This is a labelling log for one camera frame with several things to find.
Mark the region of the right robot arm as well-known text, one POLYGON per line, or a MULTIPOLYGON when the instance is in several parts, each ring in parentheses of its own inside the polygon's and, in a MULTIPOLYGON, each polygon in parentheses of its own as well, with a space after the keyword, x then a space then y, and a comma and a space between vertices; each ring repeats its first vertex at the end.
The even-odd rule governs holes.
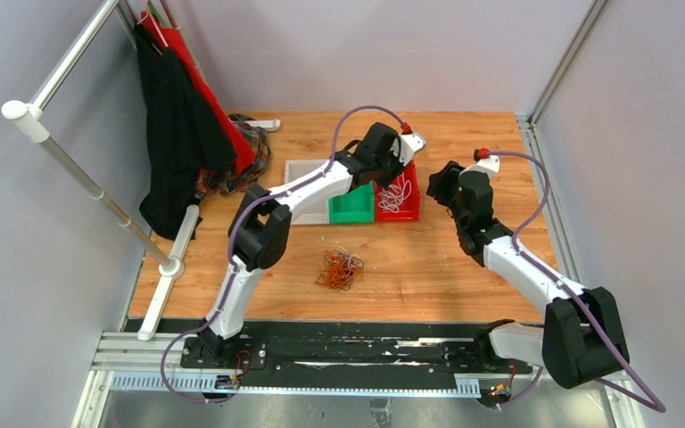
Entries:
POLYGON ((479 328, 474 357, 495 372, 510 359, 544 368, 565 389, 621 371, 630 361, 614 295, 588 289, 532 254, 494 215, 491 177, 499 158, 468 168, 450 161, 426 193, 452 218, 461 250, 513 285, 544 316, 541 326, 501 319, 479 328))

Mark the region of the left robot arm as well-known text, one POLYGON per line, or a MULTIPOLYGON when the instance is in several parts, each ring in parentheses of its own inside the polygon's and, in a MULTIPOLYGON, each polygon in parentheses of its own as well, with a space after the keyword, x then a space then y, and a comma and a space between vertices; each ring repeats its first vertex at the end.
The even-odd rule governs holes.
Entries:
POLYGON ((372 182, 391 184, 424 150, 426 140, 403 126, 376 122, 310 173, 269 189, 259 185, 244 196, 228 229, 225 279, 198 328, 203 356, 216 368, 231 366, 245 312, 260 279, 285 254, 291 225, 315 204, 372 182))

